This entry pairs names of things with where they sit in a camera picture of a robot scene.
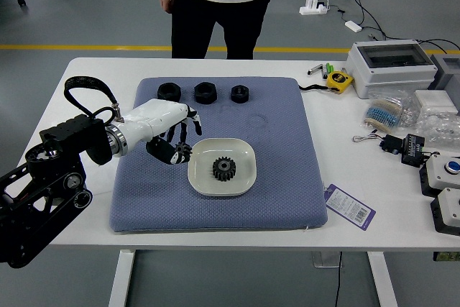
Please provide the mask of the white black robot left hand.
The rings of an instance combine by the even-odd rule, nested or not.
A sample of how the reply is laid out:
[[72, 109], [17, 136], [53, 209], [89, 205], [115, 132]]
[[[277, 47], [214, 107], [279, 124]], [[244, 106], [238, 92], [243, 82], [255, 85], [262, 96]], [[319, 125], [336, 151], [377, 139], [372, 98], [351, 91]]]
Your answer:
[[186, 104], [153, 98], [131, 110], [122, 122], [113, 121], [106, 128], [115, 157], [130, 153], [139, 142], [157, 160], [174, 165], [188, 162], [191, 146], [185, 143], [188, 120], [202, 134], [198, 112]]

